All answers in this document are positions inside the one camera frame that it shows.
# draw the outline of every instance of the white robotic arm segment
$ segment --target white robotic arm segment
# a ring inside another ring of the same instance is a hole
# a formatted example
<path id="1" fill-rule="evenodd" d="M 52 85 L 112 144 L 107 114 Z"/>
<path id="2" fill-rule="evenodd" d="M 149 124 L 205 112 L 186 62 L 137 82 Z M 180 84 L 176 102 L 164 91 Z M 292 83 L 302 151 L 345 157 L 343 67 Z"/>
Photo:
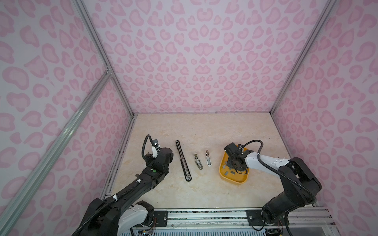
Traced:
<path id="1" fill-rule="evenodd" d="M 119 219 L 118 235 L 130 230 L 134 225 L 143 223 L 147 213 L 147 209 L 139 204 L 127 209 Z"/>
<path id="2" fill-rule="evenodd" d="M 269 156 L 265 156 L 265 155 L 261 155 L 261 154 L 260 154 L 260 158 L 263 162 L 265 162 L 267 165 L 273 167 L 276 170 L 278 170 L 278 168 L 280 168 L 281 166 L 284 166 L 287 163 L 289 163 L 288 159 L 274 158 L 274 157 L 269 157 Z M 272 174 L 272 175 L 278 177 L 278 174 L 270 171 L 269 169 L 267 169 L 266 167 L 261 165 L 261 163 L 257 159 L 257 152 L 253 152 L 253 153 L 248 154 L 247 157 L 245 158 L 245 162 L 246 162 L 248 168 L 250 168 L 250 169 L 261 170 L 261 171 L 267 172 L 269 174 Z"/>

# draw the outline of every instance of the orange tray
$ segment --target orange tray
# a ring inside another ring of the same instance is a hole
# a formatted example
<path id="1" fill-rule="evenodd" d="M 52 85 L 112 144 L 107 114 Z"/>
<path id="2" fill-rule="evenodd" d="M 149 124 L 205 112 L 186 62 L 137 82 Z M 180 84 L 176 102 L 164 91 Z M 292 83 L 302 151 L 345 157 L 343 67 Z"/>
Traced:
<path id="1" fill-rule="evenodd" d="M 220 166 L 219 166 L 220 177 L 223 180 L 230 182 L 232 184 L 236 184 L 236 185 L 245 183 L 248 180 L 249 172 L 248 174 L 238 174 L 235 169 L 231 169 L 226 165 L 227 160 L 228 160 L 228 155 L 225 152 L 222 162 L 220 163 Z"/>

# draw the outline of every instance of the pink leopard print wall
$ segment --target pink leopard print wall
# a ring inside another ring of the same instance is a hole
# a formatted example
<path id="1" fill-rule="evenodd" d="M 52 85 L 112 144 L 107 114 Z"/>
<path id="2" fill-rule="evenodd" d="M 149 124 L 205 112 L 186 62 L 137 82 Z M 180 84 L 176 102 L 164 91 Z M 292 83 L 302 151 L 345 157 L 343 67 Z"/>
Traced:
<path id="1" fill-rule="evenodd" d="M 0 214 L 104 67 L 70 0 L 0 3 Z"/>
<path id="2" fill-rule="evenodd" d="M 71 235 L 104 188 L 128 120 L 109 81 L 10 235 Z"/>
<path id="3" fill-rule="evenodd" d="M 269 111 L 325 0 L 84 0 L 134 112 Z"/>
<path id="4" fill-rule="evenodd" d="M 378 232 L 377 12 L 377 1 L 341 1 L 274 115 L 343 236 Z"/>

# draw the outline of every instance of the marble floor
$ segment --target marble floor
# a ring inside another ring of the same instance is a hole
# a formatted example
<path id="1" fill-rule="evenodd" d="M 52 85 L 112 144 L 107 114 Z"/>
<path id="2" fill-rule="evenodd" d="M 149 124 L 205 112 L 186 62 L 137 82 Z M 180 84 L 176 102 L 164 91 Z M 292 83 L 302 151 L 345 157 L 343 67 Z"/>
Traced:
<path id="1" fill-rule="evenodd" d="M 174 153 L 169 174 L 139 199 L 155 208 L 262 207 L 283 191 L 278 177 L 259 170 L 250 170 L 248 181 L 241 185 L 222 180 L 218 171 L 223 148 L 231 142 L 245 144 L 260 139 L 264 142 L 261 154 L 289 158 L 269 113 L 142 114 L 137 116 L 113 186 L 114 193 L 128 185 L 135 179 L 135 174 L 144 169 L 141 148 L 147 134 L 158 139 L 161 147 L 171 148 Z M 190 182 L 184 179 L 176 140 L 180 141 L 189 166 Z M 256 151 L 258 147 L 255 143 L 248 145 L 248 149 Z M 206 165 L 206 149 L 210 152 L 210 167 Z M 149 142 L 147 152 L 151 153 Z M 196 166 L 194 153 L 198 154 L 203 170 Z"/>

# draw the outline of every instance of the black cable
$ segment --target black cable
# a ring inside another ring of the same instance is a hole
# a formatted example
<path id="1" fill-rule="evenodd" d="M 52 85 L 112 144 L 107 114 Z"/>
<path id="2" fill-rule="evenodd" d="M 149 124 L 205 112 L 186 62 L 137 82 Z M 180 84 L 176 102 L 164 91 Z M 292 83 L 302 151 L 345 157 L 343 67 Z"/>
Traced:
<path id="1" fill-rule="evenodd" d="M 287 218 L 287 216 L 289 215 L 289 211 L 286 211 L 286 213 L 285 213 L 285 219 L 284 219 L 284 221 L 285 221 L 285 227 L 286 227 L 286 230 L 287 230 L 287 232 L 289 233 L 289 235 L 290 236 L 293 236 L 293 234 L 291 233 L 291 231 L 290 231 L 290 229 L 289 229 L 289 219 Z"/>
<path id="2" fill-rule="evenodd" d="M 311 197 L 311 202 L 309 202 L 309 204 L 314 204 L 316 202 L 316 196 L 308 189 L 306 188 L 305 186 L 303 186 L 302 184 L 296 182 L 295 180 L 287 177 L 283 172 L 279 171 L 279 170 L 276 170 L 274 169 L 273 167 L 267 165 L 265 162 L 263 162 L 260 158 L 260 152 L 261 152 L 261 149 L 262 147 L 264 146 L 264 143 L 261 141 L 261 140 L 258 140 L 258 139 L 255 139 L 255 140 L 252 140 L 252 141 L 249 141 L 248 143 L 246 143 L 244 146 L 242 146 L 242 148 L 244 148 L 246 145 L 250 144 L 250 143 L 253 143 L 253 142 L 259 142 L 261 145 L 259 147 L 259 150 L 257 151 L 257 159 L 258 161 L 260 162 L 260 164 L 262 164 L 263 166 L 265 166 L 266 168 L 268 168 L 269 170 L 273 171 L 274 173 L 278 174 L 279 176 L 289 180 L 290 182 L 292 182 L 293 184 L 295 184 L 296 186 L 298 186 L 299 188 L 303 189 L 306 193 L 308 193 Z"/>
<path id="3" fill-rule="evenodd" d="M 131 188 L 126 189 L 124 192 L 118 193 L 117 198 L 123 198 L 124 196 L 126 196 L 126 194 L 128 194 L 130 191 L 132 191 L 134 188 L 136 188 L 138 186 L 138 184 L 139 184 L 139 182 L 135 181 L 135 184 L 133 186 L 131 186 Z M 104 205 L 99 207 L 95 212 L 92 213 L 92 215 L 90 215 L 82 224 L 79 225 L 79 227 L 75 230 L 75 232 L 72 234 L 72 236 L 78 236 L 80 234 L 80 232 L 83 230 L 83 228 L 85 227 L 85 225 L 87 225 L 93 218 L 100 215 L 100 213 L 104 209 L 106 209 L 109 205 L 111 205 L 115 202 L 116 202 L 116 199 L 111 198 Z"/>
<path id="4" fill-rule="evenodd" d="M 237 171 L 237 169 L 235 169 L 236 170 L 236 173 L 238 173 L 238 174 L 243 174 L 243 173 L 239 173 L 238 171 Z M 248 174 L 248 170 L 245 170 L 245 173 L 244 174 Z"/>
<path id="5" fill-rule="evenodd" d="M 153 225 L 151 226 L 151 228 L 149 228 L 148 230 L 146 230 L 146 232 L 150 231 L 153 227 L 155 227 L 155 225 L 156 225 L 156 218 L 154 217 L 154 218 L 152 218 L 152 220 L 153 220 Z"/>
<path id="6" fill-rule="evenodd" d="M 133 227 L 130 228 L 130 232 L 131 232 L 131 236 L 135 236 L 134 231 L 133 231 Z"/>
<path id="7" fill-rule="evenodd" d="M 281 220 L 278 220 L 278 230 L 280 231 L 280 234 L 283 233 L 284 231 L 284 225 L 282 224 Z"/>
<path id="8" fill-rule="evenodd" d="M 265 225 L 265 224 L 262 224 L 262 227 L 261 227 L 260 229 L 258 229 L 258 230 L 255 229 L 255 227 L 253 227 L 253 225 L 251 225 L 251 227 L 252 227 L 254 230 L 256 230 L 256 231 L 261 231 L 261 230 L 264 228 L 264 225 Z"/>
<path id="9" fill-rule="evenodd" d="M 152 143 L 152 138 L 151 135 L 147 134 L 147 136 L 144 138 L 143 145 L 142 145 L 142 158 L 146 162 L 146 165 L 148 164 L 147 158 L 144 156 L 144 148 L 146 147 L 147 140 L 150 139 L 151 144 Z"/>

